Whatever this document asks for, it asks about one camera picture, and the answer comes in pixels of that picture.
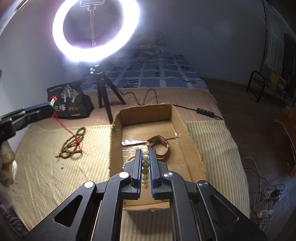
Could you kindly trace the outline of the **white gloved left hand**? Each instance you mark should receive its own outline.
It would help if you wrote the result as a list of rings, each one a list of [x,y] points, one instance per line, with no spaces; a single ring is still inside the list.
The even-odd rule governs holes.
[[[8,141],[1,143],[1,184],[9,187],[14,184],[17,173],[15,153]]]

